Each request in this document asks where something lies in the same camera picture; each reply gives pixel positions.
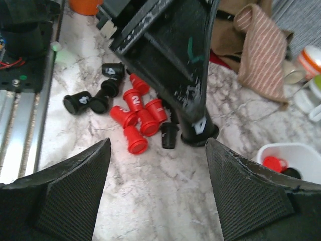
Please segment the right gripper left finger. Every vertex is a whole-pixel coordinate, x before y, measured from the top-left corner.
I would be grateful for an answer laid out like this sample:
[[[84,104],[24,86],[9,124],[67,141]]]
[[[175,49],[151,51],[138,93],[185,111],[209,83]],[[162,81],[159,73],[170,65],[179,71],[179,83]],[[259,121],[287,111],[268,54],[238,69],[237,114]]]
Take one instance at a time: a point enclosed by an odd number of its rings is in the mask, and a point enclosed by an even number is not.
[[[1,185],[1,240],[91,240],[111,158],[104,139]]]

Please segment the pink striped cloth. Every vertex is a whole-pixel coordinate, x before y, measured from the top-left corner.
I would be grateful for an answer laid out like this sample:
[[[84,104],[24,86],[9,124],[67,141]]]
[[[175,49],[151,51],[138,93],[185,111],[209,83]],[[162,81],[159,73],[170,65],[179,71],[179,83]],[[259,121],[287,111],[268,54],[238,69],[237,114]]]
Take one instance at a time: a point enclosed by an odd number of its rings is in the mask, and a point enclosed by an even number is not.
[[[234,27],[245,34],[238,82],[266,99],[288,105],[283,88],[284,33],[256,4],[248,4],[235,16]]]

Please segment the white rectangular storage basket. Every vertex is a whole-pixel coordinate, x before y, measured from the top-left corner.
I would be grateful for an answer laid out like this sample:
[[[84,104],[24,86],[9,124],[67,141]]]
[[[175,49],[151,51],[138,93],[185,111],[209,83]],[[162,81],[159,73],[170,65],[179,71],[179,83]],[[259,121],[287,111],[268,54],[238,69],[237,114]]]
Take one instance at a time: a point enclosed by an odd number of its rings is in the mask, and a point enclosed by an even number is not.
[[[296,169],[302,180],[320,184],[320,153],[302,143],[274,143],[261,147],[255,161],[263,164],[266,157],[273,156],[286,161],[287,166]]]

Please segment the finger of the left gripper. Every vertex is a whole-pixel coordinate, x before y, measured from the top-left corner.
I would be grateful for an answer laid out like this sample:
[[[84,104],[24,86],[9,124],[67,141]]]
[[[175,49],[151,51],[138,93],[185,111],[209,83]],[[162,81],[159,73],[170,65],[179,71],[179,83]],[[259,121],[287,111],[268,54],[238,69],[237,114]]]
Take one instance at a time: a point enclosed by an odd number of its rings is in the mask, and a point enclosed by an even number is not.
[[[104,1],[97,28],[116,27],[110,50],[187,121],[206,109],[218,1]]]

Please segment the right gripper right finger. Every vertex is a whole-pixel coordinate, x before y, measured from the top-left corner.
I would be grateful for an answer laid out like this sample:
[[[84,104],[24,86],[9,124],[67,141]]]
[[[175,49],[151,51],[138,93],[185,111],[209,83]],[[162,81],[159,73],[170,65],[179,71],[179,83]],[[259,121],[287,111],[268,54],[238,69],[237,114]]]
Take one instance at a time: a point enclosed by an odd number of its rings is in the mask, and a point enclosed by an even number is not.
[[[205,145],[224,240],[320,240],[320,185]]]

